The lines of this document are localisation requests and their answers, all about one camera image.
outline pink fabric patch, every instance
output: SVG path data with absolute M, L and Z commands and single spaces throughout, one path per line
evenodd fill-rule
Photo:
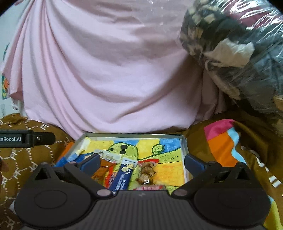
M 232 119 L 224 119 L 220 121 L 216 121 L 206 127 L 204 127 L 204 133 L 206 140 L 209 141 L 212 138 L 215 138 L 216 136 L 226 132 L 230 128 L 233 128 L 234 120 Z

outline orange fabric patch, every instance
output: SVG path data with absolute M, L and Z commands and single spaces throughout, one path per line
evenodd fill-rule
M 224 132 L 208 141 L 210 151 L 214 158 L 223 167 L 234 167 L 238 161 L 232 156 L 234 142 L 227 132 Z

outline black circular disc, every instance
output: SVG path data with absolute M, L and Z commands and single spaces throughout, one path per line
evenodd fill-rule
M 263 223 L 270 201 L 258 188 L 206 187 L 194 197 L 197 210 L 217 225 L 243 228 Z
M 24 188 L 15 201 L 22 222 L 35 228 L 65 227 L 89 209 L 91 197 L 82 187 L 67 182 L 37 181 L 36 188 Z

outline finger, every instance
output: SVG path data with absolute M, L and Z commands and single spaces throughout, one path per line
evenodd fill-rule
M 2 172 L 8 172 L 9 171 L 8 164 L 3 160 L 2 160 L 2 163 L 0 165 L 0 171 L 2 171 Z

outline ribbed black surface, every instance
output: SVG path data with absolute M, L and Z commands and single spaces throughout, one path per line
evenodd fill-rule
M 184 200 L 166 191 L 119 191 L 98 201 L 80 223 L 64 230 L 223 230 L 202 220 Z M 264 230 L 262 226 L 251 230 Z

